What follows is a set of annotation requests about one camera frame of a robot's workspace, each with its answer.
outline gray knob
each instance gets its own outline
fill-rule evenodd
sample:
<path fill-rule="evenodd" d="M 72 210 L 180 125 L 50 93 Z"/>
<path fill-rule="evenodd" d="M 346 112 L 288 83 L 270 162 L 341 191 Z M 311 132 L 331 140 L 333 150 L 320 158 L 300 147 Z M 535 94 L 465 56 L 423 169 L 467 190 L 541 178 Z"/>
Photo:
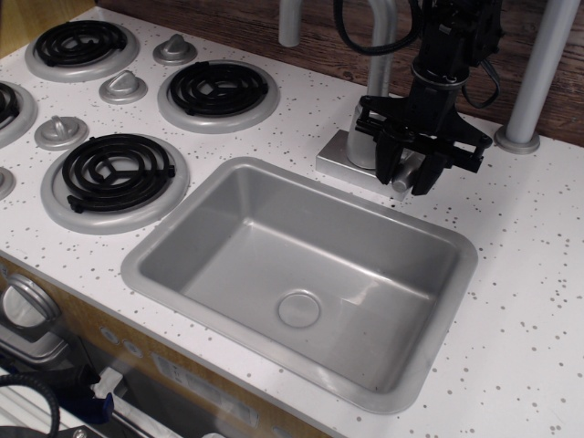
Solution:
<path fill-rule="evenodd" d="M 15 188 L 14 175 L 4 167 L 0 167 L 0 200 L 6 198 Z"/>
<path fill-rule="evenodd" d="M 165 66 L 180 66 L 192 61 L 197 56 L 197 49 L 179 34 L 163 42 L 152 53 L 154 60 Z"/>
<path fill-rule="evenodd" d="M 77 117 L 53 116 L 35 131 L 35 142 L 47 151 L 79 146 L 89 134 L 88 125 Z"/>
<path fill-rule="evenodd" d="M 20 274 L 8 278 L 8 289 L 0 304 L 6 319 L 21 329 L 38 327 L 61 313 L 55 301 L 37 283 Z"/>
<path fill-rule="evenodd" d="M 142 99 L 147 92 L 146 82 L 137 78 L 129 70 L 124 70 L 115 78 L 106 80 L 99 87 L 101 98 L 114 105 L 135 102 Z"/>

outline gray sink basin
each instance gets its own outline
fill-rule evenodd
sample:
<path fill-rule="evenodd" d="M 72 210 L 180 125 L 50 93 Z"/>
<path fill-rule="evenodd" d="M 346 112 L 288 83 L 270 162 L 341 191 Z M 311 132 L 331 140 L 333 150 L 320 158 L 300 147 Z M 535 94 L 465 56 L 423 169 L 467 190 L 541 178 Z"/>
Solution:
<path fill-rule="evenodd" d="M 463 236 L 255 159 L 121 267 L 132 289 L 370 412 L 417 397 L 475 271 Z"/>

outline drain plug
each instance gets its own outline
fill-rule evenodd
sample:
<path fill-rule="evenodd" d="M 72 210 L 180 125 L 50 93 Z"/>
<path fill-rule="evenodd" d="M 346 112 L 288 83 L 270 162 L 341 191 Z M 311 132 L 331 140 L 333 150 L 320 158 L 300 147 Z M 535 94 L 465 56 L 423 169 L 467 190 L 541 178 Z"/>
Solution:
<path fill-rule="evenodd" d="M 317 300 L 306 292 L 296 292 L 286 296 L 280 302 L 277 313 L 285 324 L 295 329 L 302 329 L 317 322 L 320 306 Z"/>

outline white countertop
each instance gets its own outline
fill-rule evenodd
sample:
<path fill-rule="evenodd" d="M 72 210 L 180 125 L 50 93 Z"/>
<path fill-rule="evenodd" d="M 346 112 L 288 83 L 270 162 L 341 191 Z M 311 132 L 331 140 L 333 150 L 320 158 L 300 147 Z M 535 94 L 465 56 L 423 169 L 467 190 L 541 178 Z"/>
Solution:
<path fill-rule="evenodd" d="M 549 139 L 527 156 L 491 148 L 478 174 L 444 171 L 427 196 L 394 202 L 315 171 L 317 153 L 338 129 L 349 127 L 364 87 L 185 36 L 199 50 L 197 60 L 245 60 L 270 73 L 281 92 L 276 112 L 253 128 L 194 134 L 173 127 L 157 111 L 158 87 L 177 67 L 157 64 L 151 53 L 174 32 L 98 8 L 81 17 L 123 24 L 135 33 L 141 52 L 128 69 L 146 81 L 149 92 L 134 104 L 112 106 L 99 98 L 105 79 L 57 84 L 36 78 L 26 69 L 23 48 L 0 60 L 0 80 L 24 87 L 38 103 L 33 128 L 0 149 L 0 166 L 17 180 L 0 201 L 0 255 L 335 436 L 581 436 L 584 149 Z M 170 142 L 187 160 L 189 193 L 221 162 L 255 156 L 469 238 L 479 266 L 415 404 L 397 415 L 363 412 L 129 290 L 120 277 L 121 261 L 156 224 L 98 236 L 69 232 L 48 218 L 40 183 L 63 152 L 39 149 L 33 134 L 53 115 L 82 118 L 91 136 L 134 132 Z M 490 135 L 498 128 L 471 122 Z"/>

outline black cable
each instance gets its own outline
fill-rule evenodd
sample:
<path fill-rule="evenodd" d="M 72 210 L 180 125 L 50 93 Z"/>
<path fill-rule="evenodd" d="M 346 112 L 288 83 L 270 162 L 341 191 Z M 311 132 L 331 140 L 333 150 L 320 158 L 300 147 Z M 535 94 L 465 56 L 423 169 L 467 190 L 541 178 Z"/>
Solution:
<path fill-rule="evenodd" d="M 23 374 L 6 374 L 0 376 L 0 388 L 4 386 L 26 386 L 39 394 L 41 394 L 48 403 L 48 409 L 51 415 L 51 427 L 47 433 L 47 438 L 56 438 L 58 434 L 58 426 L 60 425 L 60 414 L 58 409 L 57 397 L 53 391 L 39 379 L 30 375 Z"/>
<path fill-rule="evenodd" d="M 483 59 L 481 61 L 481 67 L 495 84 L 495 92 L 493 93 L 493 95 L 484 102 L 477 103 L 470 98 L 466 91 L 466 85 L 463 85 L 464 98 L 468 103 L 470 103 L 473 107 L 477 108 L 478 110 L 482 110 L 483 108 L 486 108 L 493 102 L 495 102 L 495 100 L 497 100 L 497 98 L 499 97 L 499 93 L 501 92 L 501 78 L 497 74 L 495 68 L 493 67 L 493 64 L 491 64 L 491 62 L 488 59 Z"/>
<path fill-rule="evenodd" d="M 410 9 L 412 11 L 412 28 L 410 29 L 408 35 L 394 43 L 386 44 L 384 46 L 364 47 L 360 46 L 359 44 L 355 43 L 352 39 L 350 39 L 349 34 L 347 33 L 347 29 L 345 28 L 345 21 L 343 19 L 344 0 L 333 0 L 333 14 L 335 17 L 335 26 L 337 28 L 337 31 L 339 32 L 340 38 L 347 46 L 349 46 L 357 53 L 367 55 L 370 57 L 389 55 L 390 53 L 396 52 L 404 47 L 409 46 L 422 32 L 424 13 L 422 12 L 422 9 L 418 5 L 418 0 L 408 1 L 410 3 Z M 432 1 L 424 0 L 423 2 L 424 10 L 430 7 L 431 3 Z"/>

